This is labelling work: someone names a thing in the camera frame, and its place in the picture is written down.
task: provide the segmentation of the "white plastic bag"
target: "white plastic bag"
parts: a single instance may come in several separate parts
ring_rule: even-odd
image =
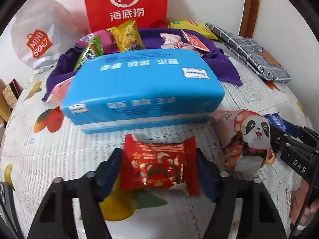
[[[28,0],[16,13],[11,29],[13,49],[35,73],[54,66],[85,34],[56,0]]]

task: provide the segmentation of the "cartoon panda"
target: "cartoon panda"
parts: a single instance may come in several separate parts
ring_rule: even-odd
[[[270,151],[268,120],[255,112],[243,110],[235,117],[234,128],[237,133],[242,134],[245,143],[235,171],[258,170]]]

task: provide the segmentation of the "screw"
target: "screw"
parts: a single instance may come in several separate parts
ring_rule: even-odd
[[[63,181],[63,179],[62,179],[61,177],[56,177],[56,178],[53,180],[53,183],[58,184],[58,183],[60,183],[60,182],[62,182],[62,181]]]
[[[89,172],[86,173],[85,176],[86,176],[87,178],[92,178],[92,177],[95,176],[95,171],[89,171]]]
[[[225,172],[225,171],[222,171],[222,172],[220,172],[220,176],[224,177],[224,178],[228,178],[229,177],[229,173]]]
[[[258,177],[253,178],[254,183],[261,184],[262,181]]]

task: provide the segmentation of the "red paper bag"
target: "red paper bag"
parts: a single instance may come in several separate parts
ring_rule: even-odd
[[[139,28],[166,27],[167,0],[85,0],[91,31],[134,18]]]

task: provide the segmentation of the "brown wooden frame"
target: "brown wooden frame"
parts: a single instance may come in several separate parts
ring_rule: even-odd
[[[254,33],[259,0],[245,0],[239,35],[251,38]]]

